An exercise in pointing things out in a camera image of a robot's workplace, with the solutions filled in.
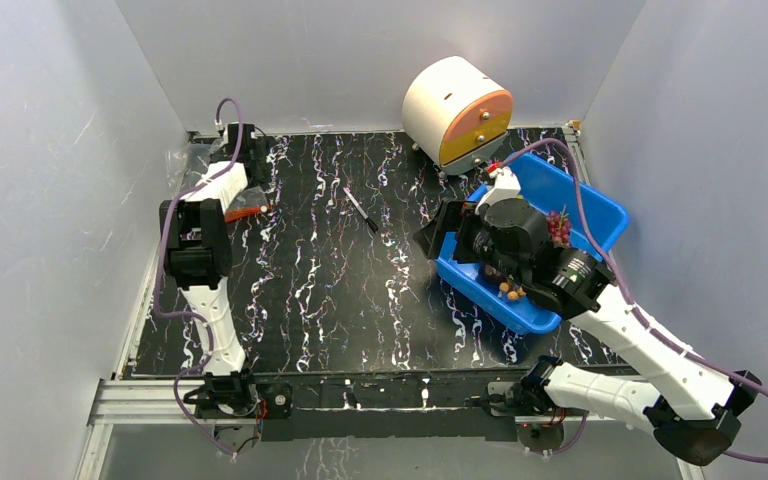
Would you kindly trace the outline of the clear zip top bag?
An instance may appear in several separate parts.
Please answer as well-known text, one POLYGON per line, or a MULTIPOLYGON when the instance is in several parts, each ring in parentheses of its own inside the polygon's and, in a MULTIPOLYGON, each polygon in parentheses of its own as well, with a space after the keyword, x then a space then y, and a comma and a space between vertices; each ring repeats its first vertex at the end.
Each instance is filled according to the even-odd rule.
POLYGON ((198 202, 206 199, 218 199, 227 223, 243 217, 266 213, 270 206, 265 192, 260 186, 250 183, 246 166, 239 158, 231 170, 213 179, 213 176, 230 164, 231 156, 205 144, 189 145, 184 150, 185 171, 182 189, 194 186, 200 189, 184 195, 179 202, 179 209, 184 202, 198 202))

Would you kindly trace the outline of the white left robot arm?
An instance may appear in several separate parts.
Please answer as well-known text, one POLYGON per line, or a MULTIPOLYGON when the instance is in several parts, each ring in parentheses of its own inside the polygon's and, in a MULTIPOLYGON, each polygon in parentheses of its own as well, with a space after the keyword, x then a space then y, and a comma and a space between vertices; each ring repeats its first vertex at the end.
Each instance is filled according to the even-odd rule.
POLYGON ((233 249, 226 215, 249 188, 249 177, 262 178, 269 139, 250 123, 230 123, 220 132, 199 190, 159 207, 161 226, 169 228, 163 271, 199 316, 196 330, 209 357, 201 369, 204 384, 183 400, 201 418, 249 417, 260 403, 229 300, 233 249))

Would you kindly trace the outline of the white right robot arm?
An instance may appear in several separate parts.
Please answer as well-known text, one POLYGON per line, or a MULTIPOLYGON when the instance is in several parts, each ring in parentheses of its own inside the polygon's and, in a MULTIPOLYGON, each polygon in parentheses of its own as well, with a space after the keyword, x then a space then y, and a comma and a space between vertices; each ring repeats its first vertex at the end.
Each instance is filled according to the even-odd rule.
POLYGON ((564 408, 609 417, 651 434, 673 456, 698 466, 731 447, 739 417, 754 401, 747 384, 659 341, 625 304, 607 264, 554 243, 546 216, 526 200, 447 200, 413 238, 434 260, 448 234, 455 237, 454 261, 505 275, 533 305, 598 337, 639 375, 622 380, 543 356, 504 393, 479 398, 480 406, 537 414, 564 408))

